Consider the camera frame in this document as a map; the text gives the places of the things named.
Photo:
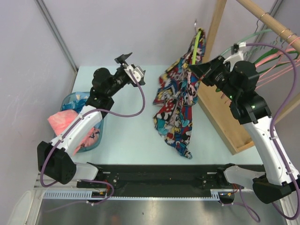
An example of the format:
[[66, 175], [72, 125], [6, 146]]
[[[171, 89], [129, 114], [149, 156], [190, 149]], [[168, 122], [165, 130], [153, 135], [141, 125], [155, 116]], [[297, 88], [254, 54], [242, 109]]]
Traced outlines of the comic print shorts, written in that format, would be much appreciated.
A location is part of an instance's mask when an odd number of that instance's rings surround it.
[[[159, 88], [153, 100], [153, 105], [160, 108], [153, 117], [154, 128], [167, 145], [187, 159], [192, 159], [192, 153], [188, 150], [193, 127], [192, 106], [198, 101], [201, 81], [189, 69], [194, 44], [195, 35], [187, 52], [159, 77]], [[202, 62], [205, 50], [206, 37], [202, 29], [195, 64]]]

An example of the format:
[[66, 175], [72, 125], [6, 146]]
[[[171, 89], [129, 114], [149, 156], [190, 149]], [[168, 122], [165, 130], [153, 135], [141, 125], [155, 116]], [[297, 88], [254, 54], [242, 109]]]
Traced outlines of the lime green hanger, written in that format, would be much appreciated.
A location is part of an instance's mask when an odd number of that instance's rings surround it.
[[193, 54], [192, 54], [192, 65], [194, 65], [196, 63], [197, 49], [198, 49], [200, 37], [202, 35], [202, 28], [197, 27], [197, 19], [195, 19], [195, 22], [194, 22], [194, 29], [195, 29], [195, 44], [194, 44], [194, 49], [193, 49]]

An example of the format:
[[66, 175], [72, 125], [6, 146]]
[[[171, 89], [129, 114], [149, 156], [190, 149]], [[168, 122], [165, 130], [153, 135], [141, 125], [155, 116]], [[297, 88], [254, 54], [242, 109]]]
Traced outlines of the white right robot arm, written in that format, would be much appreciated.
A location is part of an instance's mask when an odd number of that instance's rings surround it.
[[240, 60], [233, 66], [224, 57], [189, 66], [206, 86], [216, 86], [230, 100], [233, 117], [247, 130], [263, 162], [264, 172], [251, 171], [235, 164], [226, 164], [218, 170], [216, 182], [221, 188], [232, 183], [254, 191], [256, 197], [269, 204], [280, 200], [299, 187], [300, 173], [292, 163], [288, 174], [276, 146], [276, 131], [271, 128], [272, 116], [263, 97], [255, 91], [259, 74], [253, 63]]

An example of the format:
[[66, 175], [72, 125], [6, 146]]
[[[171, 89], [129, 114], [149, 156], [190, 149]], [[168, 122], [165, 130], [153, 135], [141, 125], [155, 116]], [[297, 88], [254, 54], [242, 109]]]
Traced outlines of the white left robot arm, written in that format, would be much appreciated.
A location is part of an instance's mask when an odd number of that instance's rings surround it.
[[85, 181], [97, 188], [103, 184], [104, 178], [98, 166], [91, 163], [76, 163], [72, 154], [88, 132], [107, 114], [118, 116], [112, 112], [113, 96], [125, 85], [131, 84], [141, 88], [145, 84], [145, 70], [140, 66], [128, 64], [126, 59], [130, 53], [115, 58], [119, 64], [115, 74], [101, 67], [93, 74], [90, 96], [79, 115], [50, 142], [42, 141], [37, 147], [40, 183], [47, 188], [56, 183], [68, 184], [72, 180]]

